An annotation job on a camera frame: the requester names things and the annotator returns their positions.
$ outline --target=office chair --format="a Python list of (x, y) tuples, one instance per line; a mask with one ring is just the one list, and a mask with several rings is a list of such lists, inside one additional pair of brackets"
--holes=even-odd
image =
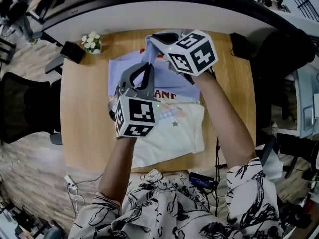
[(53, 144), (61, 145), (61, 79), (52, 83), (27, 80), (5, 73), (0, 83), (0, 137), (15, 142), (29, 134), (47, 132)]
[(280, 153), (294, 157), (291, 164), (283, 168), (286, 172), (285, 178), (291, 175), (300, 157), (310, 164), (301, 177), (307, 181), (319, 181), (319, 141), (279, 133), (277, 142), (280, 145)]
[(315, 46), (301, 30), (293, 37), (282, 32), (266, 37), (257, 55), (250, 59), (257, 129), (270, 126), (272, 104), (282, 107), (283, 119), (288, 118), (288, 97), (281, 91), (283, 80), (314, 57)]
[[(271, 152), (278, 154), (280, 143), (273, 135), (263, 134), (262, 138), (262, 144), (265, 144), (265, 146), (262, 150), (256, 150), (256, 155), (260, 158), (261, 165), (264, 166)], [(305, 213), (298, 204), (284, 203), (277, 195), (277, 205), (279, 218), (284, 223), (305, 229), (312, 222), (310, 214)]]
[[(23, 15), (31, 16), (33, 19), (38, 21), (39, 23), (43, 23), (42, 18), (44, 17), (46, 11), (48, 10), (49, 6), (51, 5), (52, 0), (41, 0), (40, 3), (37, 5), (35, 9), (35, 13), (40, 17), (37, 19), (33, 16), (33, 14), (28, 13), (29, 9), (29, 3), (31, 0), (18, 0), (19, 2), (16, 2), (11, 5), (10, 11), (8, 13), (8, 18), (10, 20), (10, 23), (15, 23), (20, 17)], [(45, 40), (51, 43), (55, 43), (56, 41), (52, 39), (47, 34), (43, 33), (42, 31), (35, 32), (33, 35), (34, 39), (41, 39)]]

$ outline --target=patterned shirt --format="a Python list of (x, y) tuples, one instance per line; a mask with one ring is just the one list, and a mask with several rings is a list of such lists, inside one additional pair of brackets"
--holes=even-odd
[(82, 208), (70, 239), (280, 239), (275, 185), (259, 158), (227, 172), (227, 222), (207, 208), (206, 197), (181, 175), (168, 180), (156, 170), (130, 182), (122, 213), (116, 201), (97, 193)]

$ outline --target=black device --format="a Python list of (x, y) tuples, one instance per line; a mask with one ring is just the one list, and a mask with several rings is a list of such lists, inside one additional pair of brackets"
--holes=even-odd
[(279, 218), (282, 222), (287, 222), (302, 229), (308, 227), (312, 222), (311, 215), (305, 213), (300, 205), (294, 205), (288, 202), (284, 203), (278, 196), (277, 204)]
[(65, 42), (65, 45), (60, 52), (63, 57), (77, 64), (81, 62), (84, 53), (85, 51), (74, 42)]
[(243, 59), (250, 59), (250, 47), (246, 37), (232, 33), (230, 34), (230, 39), (233, 44), (233, 55)]
[(191, 172), (189, 175), (189, 181), (197, 188), (215, 190), (218, 186), (218, 182), (215, 181), (214, 178), (193, 172)]

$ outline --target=wooden table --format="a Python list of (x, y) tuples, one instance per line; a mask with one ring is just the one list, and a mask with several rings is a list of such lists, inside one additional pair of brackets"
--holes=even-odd
[[(116, 137), (107, 103), (108, 60), (144, 48), (144, 38), (158, 30), (120, 32), (102, 37), (102, 53), (86, 54), (81, 64), (65, 60), (61, 86), (61, 130), (67, 166), (86, 171), (103, 171)], [(219, 61), (214, 65), (216, 77), (239, 116), (256, 139), (255, 95), (248, 60), (231, 55), (227, 34), (210, 32)], [(216, 134), (205, 110), (202, 123), (205, 151), (188, 154), (133, 172), (181, 171), (215, 164)], [(224, 163), (221, 153), (220, 163)]]

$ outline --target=white flowers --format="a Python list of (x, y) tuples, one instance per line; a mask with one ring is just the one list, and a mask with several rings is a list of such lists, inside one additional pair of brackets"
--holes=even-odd
[(101, 51), (101, 41), (100, 36), (96, 32), (91, 32), (88, 35), (82, 37), (82, 47), (85, 51), (89, 53), (100, 53)]
[(90, 34), (89, 34), (89, 38), (92, 38), (92, 39), (99, 39), (100, 38), (100, 36), (96, 33), (96, 32), (91, 32)]

